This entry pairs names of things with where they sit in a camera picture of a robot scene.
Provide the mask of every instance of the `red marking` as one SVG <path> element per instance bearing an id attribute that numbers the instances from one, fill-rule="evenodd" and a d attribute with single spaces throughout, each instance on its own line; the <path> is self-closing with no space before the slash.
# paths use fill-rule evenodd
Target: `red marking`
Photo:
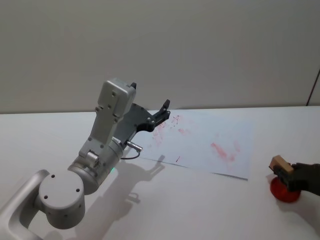
<path id="1" fill-rule="evenodd" d="M 184 129 L 182 129 L 182 128 L 179 128 L 178 131 L 179 131 L 179 133 L 181 133 L 181 134 L 184 135 L 184 136 L 185 136 L 185 135 L 188 135 L 188 134 L 191 134 L 191 132 L 190 132 L 189 129 L 184 130 Z"/>
<path id="2" fill-rule="evenodd" d="M 164 129 L 167 126 L 166 122 L 164 121 L 163 123 L 161 123 L 158 128 L 160 129 Z"/>
<path id="3" fill-rule="evenodd" d="M 227 160 L 227 153 L 225 152 L 225 150 L 221 146 L 219 146 L 213 142 L 213 143 L 211 143 L 211 147 L 217 151 L 220 158 L 222 158 L 223 160 Z"/>
<path id="4" fill-rule="evenodd" d="M 241 149 L 240 149 L 240 144 L 239 144 L 239 142 L 238 142 L 237 140 L 233 142 L 233 146 L 234 146 L 234 149 L 235 149 L 238 153 L 240 153 L 240 151 L 241 151 Z"/>
<path id="5" fill-rule="evenodd" d="M 211 147 L 216 150 L 219 157 L 224 160 L 225 162 L 234 162 L 236 160 L 236 154 L 232 153 L 228 156 L 226 151 L 219 145 L 215 144 L 214 142 L 211 143 Z"/>
<path id="6" fill-rule="evenodd" d="M 155 140 L 156 145 L 159 147 L 162 143 L 162 128 L 155 128 L 152 132 L 153 139 Z"/>
<path id="7" fill-rule="evenodd" d="M 231 156 L 229 157 L 229 161 L 230 162 L 234 162 L 235 161 L 235 157 L 236 157 L 235 154 L 231 154 Z"/>
<path id="8" fill-rule="evenodd" d="M 175 124 L 178 124 L 179 123 L 179 118 L 180 118 L 180 115 L 174 116 L 172 121 L 171 121 L 171 123 L 175 122 Z"/>

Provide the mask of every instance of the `wooden block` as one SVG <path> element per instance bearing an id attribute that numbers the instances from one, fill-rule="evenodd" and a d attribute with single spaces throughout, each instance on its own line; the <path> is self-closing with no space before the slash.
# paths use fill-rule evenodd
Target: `wooden block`
<path id="1" fill-rule="evenodd" d="M 292 173 L 294 171 L 294 168 L 286 162 L 280 155 L 274 156 L 270 162 L 269 168 L 272 170 L 274 169 L 274 166 L 280 166 L 283 168 L 287 173 Z"/>

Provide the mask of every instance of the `table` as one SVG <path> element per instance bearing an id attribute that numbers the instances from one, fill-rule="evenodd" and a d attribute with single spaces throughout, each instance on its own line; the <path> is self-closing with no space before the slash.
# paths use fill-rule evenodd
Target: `table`
<path id="1" fill-rule="evenodd" d="M 29 229 L 45 240 L 314 240 L 320 238 L 320 197 L 297 203 L 269 190 L 271 158 L 320 163 L 320 107 L 197 110 L 251 120 L 254 145 L 249 180 L 147 159 L 121 162 L 97 192 L 86 215 L 68 230 L 39 212 Z M 40 169 L 65 170 L 88 137 L 95 114 L 0 115 L 0 205 Z"/>

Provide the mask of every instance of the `paper sheet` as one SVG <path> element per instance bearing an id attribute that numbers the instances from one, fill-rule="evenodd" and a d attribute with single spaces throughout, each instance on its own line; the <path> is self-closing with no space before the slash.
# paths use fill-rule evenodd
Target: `paper sheet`
<path id="1" fill-rule="evenodd" d="M 197 110 L 172 110 L 167 121 L 152 133 L 139 132 L 133 142 L 143 147 L 142 158 L 156 161 L 163 155 L 164 163 L 248 179 L 253 125 Z"/>

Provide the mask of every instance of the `black object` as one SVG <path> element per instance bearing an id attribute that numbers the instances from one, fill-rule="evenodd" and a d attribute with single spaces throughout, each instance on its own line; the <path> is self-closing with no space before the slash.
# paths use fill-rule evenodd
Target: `black object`
<path id="1" fill-rule="evenodd" d="M 134 89 L 137 89 L 137 84 L 135 82 L 131 83 L 130 86 L 133 87 Z"/>
<path id="2" fill-rule="evenodd" d="M 133 157 L 122 157 L 122 160 L 132 160 L 132 159 L 137 159 L 138 157 L 140 157 L 140 152 L 138 152 L 138 154 L 136 156 Z"/>
<path id="3" fill-rule="evenodd" d="M 136 133 L 141 131 L 152 132 L 156 126 L 169 119 L 169 105 L 170 100 L 167 99 L 162 108 L 151 115 L 145 108 L 133 103 L 129 112 L 118 123 L 114 133 L 114 137 L 119 140 L 123 149 L 126 147 L 127 141 L 131 141 Z"/>
<path id="4" fill-rule="evenodd" d="M 308 191 L 320 196 L 320 164 L 296 163 L 288 173 L 280 166 L 273 167 L 273 173 L 286 185 L 289 192 Z"/>

